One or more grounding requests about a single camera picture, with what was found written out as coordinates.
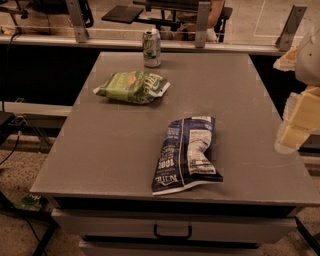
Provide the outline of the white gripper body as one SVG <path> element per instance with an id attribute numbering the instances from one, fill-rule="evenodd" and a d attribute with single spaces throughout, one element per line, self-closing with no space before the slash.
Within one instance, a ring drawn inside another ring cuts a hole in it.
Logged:
<path id="1" fill-rule="evenodd" d="M 307 85 L 320 85 L 320 26 L 314 25 L 301 40 L 295 66 L 296 79 Z"/>

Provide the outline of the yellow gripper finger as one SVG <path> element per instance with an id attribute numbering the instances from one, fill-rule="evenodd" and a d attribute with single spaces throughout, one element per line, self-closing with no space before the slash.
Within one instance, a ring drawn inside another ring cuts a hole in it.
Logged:
<path id="1" fill-rule="evenodd" d="M 294 71 L 296 66 L 297 50 L 297 46 L 292 47 L 288 52 L 274 62 L 273 67 L 284 72 Z"/>
<path id="2" fill-rule="evenodd" d="M 291 154 L 319 127 L 320 87 L 308 86 L 300 94 L 291 93 L 284 108 L 274 149 L 281 154 Z"/>

